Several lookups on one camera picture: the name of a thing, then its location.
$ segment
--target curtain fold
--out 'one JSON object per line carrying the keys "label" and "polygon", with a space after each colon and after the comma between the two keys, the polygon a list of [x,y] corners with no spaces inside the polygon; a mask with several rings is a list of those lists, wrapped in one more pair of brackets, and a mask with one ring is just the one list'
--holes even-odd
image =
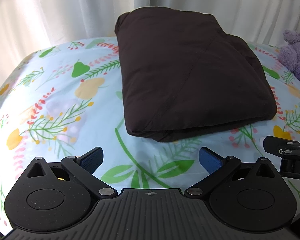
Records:
{"label": "curtain fold", "polygon": [[117,17],[144,6],[210,13],[225,32],[276,46],[300,18],[300,0],[0,0],[0,86],[33,51],[114,36]]}

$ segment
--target dark brown folded blanket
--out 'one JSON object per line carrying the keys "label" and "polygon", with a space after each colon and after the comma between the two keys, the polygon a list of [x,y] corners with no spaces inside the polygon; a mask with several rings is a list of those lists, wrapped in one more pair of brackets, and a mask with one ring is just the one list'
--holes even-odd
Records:
{"label": "dark brown folded blanket", "polygon": [[118,18],[115,33],[128,134],[170,142],[276,114],[258,58],[213,15],[139,8]]}

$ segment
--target plush toy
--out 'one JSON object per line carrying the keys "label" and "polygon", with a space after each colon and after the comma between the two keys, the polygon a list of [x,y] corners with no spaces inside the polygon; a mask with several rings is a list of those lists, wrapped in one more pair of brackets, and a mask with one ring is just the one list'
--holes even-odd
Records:
{"label": "plush toy", "polygon": [[300,80],[300,33],[285,30],[283,38],[289,44],[280,49],[279,61]]}

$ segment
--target silver screw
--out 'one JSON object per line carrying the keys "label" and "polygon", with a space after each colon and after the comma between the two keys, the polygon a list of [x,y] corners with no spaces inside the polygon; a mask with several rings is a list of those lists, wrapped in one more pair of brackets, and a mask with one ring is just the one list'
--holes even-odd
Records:
{"label": "silver screw", "polygon": [[202,189],[198,188],[198,187],[192,187],[189,188],[187,190],[188,194],[192,195],[192,196],[198,196],[202,194]]}
{"label": "silver screw", "polygon": [[103,196],[110,196],[114,193],[114,190],[109,187],[104,187],[101,190],[99,190],[99,194]]}

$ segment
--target bed sheet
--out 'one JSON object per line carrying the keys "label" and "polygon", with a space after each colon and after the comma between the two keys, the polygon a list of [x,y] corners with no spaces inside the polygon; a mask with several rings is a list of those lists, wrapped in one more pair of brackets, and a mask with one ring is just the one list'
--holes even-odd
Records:
{"label": "bed sheet", "polygon": [[[104,161],[94,176],[118,192],[188,188],[208,175],[198,160],[202,146],[243,162],[265,156],[279,169],[280,158],[265,153],[262,142],[267,135],[300,141],[300,82],[278,61],[278,48],[249,46],[274,93],[274,119],[171,143],[127,134],[116,38],[72,41],[26,57],[0,88],[0,231],[11,230],[5,197],[36,156],[57,162],[100,146]],[[300,180],[286,182],[300,215]]]}

